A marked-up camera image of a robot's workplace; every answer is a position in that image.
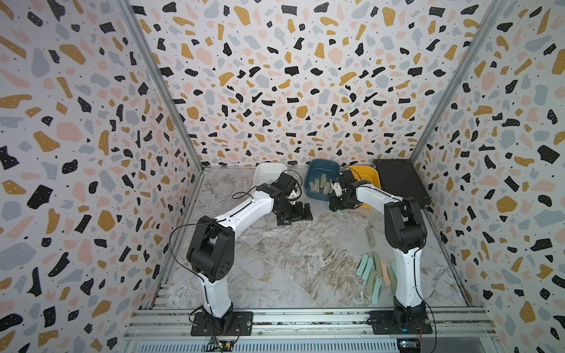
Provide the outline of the olive knife bottom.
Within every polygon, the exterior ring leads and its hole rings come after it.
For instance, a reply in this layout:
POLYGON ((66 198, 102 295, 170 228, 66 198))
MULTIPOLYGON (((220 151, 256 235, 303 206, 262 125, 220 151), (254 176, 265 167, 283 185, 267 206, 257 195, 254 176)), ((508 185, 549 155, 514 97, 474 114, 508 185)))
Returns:
POLYGON ((383 271, 382 271, 382 267, 381 267, 380 255, 379 255, 378 252, 373 252, 373 260, 374 260, 374 264, 375 264, 376 276, 382 278, 383 277, 383 271))

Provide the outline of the pink knife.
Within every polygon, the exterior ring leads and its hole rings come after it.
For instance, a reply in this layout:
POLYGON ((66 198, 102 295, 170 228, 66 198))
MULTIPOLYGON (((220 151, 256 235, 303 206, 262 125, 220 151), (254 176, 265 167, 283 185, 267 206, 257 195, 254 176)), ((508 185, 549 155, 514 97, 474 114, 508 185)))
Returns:
POLYGON ((383 273, 383 281, 384 281, 384 283, 387 287, 390 287, 391 286, 391 279, 390 279, 390 276, 388 274, 387 264, 384 260, 381 260, 380 267, 381 267, 381 271, 383 273))

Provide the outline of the olive knife lowest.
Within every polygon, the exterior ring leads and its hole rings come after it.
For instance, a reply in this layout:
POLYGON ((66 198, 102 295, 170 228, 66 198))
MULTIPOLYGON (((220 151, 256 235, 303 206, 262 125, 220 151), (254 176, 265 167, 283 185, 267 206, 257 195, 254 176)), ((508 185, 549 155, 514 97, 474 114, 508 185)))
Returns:
POLYGON ((366 294, 368 297, 370 297, 374 291, 375 278, 376 278, 376 271, 372 269, 369 273, 369 277, 366 282, 366 294))

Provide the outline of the mint knife lowest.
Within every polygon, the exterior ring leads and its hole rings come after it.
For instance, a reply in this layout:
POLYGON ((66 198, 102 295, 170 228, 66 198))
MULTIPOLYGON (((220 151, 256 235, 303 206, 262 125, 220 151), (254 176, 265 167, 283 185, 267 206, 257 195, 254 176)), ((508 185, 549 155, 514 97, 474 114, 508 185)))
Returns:
POLYGON ((383 280, 379 277, 376 277, 373 283, 372 295, 371 295, 371 302, 374 306, 378 305, 382 284, 383 284, 383 280))

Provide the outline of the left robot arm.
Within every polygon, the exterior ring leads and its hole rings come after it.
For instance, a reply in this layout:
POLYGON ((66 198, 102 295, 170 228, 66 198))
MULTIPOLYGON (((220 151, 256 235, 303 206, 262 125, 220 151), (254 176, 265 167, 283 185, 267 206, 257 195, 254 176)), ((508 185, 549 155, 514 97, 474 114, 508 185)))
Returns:
POLYGON ((186 255, 191 266, 175 261, 200 279, 205 298, 204 317, 214 328, 226 331, 233 322, 227 275, 234 264, 238 236, 269 213, 275 214, 279 227, 311 221, 310 205, 300 201, 302 186, 298 172, 283 169, 267 182, 234 193, 233 199, 244 201, 232 210, 214 218, 203 216, 191 225, 194 234, 186 255))

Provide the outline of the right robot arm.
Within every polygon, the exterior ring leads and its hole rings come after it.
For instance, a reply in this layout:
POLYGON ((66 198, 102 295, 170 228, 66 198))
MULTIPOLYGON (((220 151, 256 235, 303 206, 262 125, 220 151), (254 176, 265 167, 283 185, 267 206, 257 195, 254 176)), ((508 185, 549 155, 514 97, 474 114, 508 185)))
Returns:
POLYGON ((384 216, 385 239, 394 250, 397 290, 392 322, 402 331, 427 319, 426 304, 419 292, 421 250, 428 232, 418 201, 389 194, 366 180, 357 180, 350 169, 342 171, 333 184, 330 210, 351 210, 368 204, 384 216))

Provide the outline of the yellow storage box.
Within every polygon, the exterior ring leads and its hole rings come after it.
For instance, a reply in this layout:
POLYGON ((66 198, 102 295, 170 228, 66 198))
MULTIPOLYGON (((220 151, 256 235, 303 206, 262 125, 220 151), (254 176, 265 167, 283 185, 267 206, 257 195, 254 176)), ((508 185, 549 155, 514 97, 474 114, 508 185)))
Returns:
POLYGON ((350 166, 349 170, 352 171, 357 181, 366 180, 370 182, 375 188, 381 189, 379 174, 372 166, 350 166))

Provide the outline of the dark teal storage box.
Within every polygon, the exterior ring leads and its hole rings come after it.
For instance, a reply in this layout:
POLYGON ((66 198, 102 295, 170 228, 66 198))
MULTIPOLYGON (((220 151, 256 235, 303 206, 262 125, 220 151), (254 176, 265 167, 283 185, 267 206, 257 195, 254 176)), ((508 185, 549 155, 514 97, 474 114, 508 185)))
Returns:
POLYGON ((332 160, 325 160, 321 158, 314 159, 310 162, 308 172, 304 180, 305 195, 311 199, 321 200, 325 202, 330 201, 333 191, 330 195, 324 195, 323 189, 320 189, 319 183, 322 174, 326 174, 327 181, 334 183, 340 173, 340 165, 332 160), (316 192, 310 191, 309 182, 314 182, 316 192))

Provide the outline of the white storage box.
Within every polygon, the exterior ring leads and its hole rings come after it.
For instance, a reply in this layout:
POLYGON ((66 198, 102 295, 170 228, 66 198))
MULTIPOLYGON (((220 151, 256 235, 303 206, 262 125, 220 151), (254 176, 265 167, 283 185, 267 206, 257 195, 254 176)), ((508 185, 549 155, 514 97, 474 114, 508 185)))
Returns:
POLYGON ((282 163, 261 163, 258 165, 253 180, 253 186, 255 188, 252 197, 257 198, 259 191, 264 191, 268 194, 279 194, 280 189, 277 186, 273 186, 273 183, 285 170, 286 167, 282 163))

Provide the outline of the black case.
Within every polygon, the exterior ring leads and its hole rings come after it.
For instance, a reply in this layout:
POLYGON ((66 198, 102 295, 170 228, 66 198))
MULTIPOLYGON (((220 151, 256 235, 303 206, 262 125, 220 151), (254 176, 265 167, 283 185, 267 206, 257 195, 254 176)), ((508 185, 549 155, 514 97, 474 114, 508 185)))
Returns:
POLYGON ((373 165, 384 191, 399 197, 413 197, 421 208, 431 205, 432 199, 410 160, 375 159, 373 165))

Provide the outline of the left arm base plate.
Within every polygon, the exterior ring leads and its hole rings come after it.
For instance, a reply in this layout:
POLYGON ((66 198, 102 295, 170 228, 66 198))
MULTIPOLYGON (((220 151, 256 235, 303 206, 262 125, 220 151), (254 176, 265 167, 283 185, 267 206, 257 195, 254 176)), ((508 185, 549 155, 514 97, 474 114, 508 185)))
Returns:
POLYGON ((197 313, 191 328, 191 336, 250 336, 253 328, 252 311, 228 311, 222 318, 204 311, 197 313))

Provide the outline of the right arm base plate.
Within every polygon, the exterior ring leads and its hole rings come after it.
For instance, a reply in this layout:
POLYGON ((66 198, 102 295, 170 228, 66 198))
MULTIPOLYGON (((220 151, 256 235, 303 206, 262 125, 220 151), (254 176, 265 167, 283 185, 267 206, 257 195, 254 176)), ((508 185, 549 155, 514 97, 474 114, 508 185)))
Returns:
POLYGON ((419 335, 433 333, 431 321, 425 310, 374 310, 369 312, 366 323, 374 335, 419 335))

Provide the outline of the aluminium front rail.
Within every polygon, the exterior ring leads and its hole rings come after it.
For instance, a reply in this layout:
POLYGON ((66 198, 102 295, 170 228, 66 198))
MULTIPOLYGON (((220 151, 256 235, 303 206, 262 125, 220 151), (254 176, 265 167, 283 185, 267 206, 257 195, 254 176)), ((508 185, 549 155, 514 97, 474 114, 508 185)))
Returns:
POLYGON ((385 328, 377 309, 248 309, 226 334, 191 310, 139 310, 123 352, 502 352, 477 307, 437 307, 426 333, 385 328))

